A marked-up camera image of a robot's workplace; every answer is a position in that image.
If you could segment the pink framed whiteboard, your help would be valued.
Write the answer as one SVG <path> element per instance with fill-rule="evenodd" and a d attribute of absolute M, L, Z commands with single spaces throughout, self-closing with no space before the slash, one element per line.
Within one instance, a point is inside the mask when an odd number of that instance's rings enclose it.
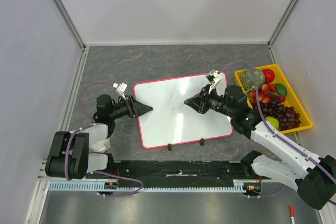
<path fill-rule="evenodd" d="M 153 108 L 138 118 L 142 146 L 152 149 L 232 135 L 230 118 L 225 115 L 213 110 L 199 114 L 187 105 L 174 109 L 208 83 L 200 73 L 135 84 L 136 100 Z"/>

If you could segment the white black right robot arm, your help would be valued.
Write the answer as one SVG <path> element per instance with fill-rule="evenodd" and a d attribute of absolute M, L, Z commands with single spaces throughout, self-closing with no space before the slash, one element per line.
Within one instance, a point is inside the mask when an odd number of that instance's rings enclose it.
<path fill-rule="evenodd" d="M 147 82 L 135 85 L 136 98 L 152 111 L 140 116 L 142 146 L 146 149 L 213 139 L 237 132 L 273 152 L 274 161 L 249 153 L 240 166 L 248 179 L 256 175 L 280 182 L 320 210 L 335 195 L 335 159 L 320 157 L 281 134 L 247 104 L 239 86 L 206 85 L 200 92 L 188 84 Z"/>

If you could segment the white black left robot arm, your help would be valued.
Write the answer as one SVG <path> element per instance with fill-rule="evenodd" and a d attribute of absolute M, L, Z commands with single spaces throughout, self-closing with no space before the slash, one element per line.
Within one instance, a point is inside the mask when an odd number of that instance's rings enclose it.
<path fill-rule="evenodd" d="M 55 133 L 45 166 L 48 177 L 82 179 L 87 173 L 97 170 L 103 178 L 111 178 L 115 165 L 109 162 L 110 158 L 105 153 L 90 153 L 90 146 L 111 137 L 115 120 L 124 116 L 138 118 L 153 111 L 151 106 L 131 95 L 120 97 L 116 102 L 108 94 L 103 94 L 97 97 L 96 102 L 91 124 L 74 131 Z"/>

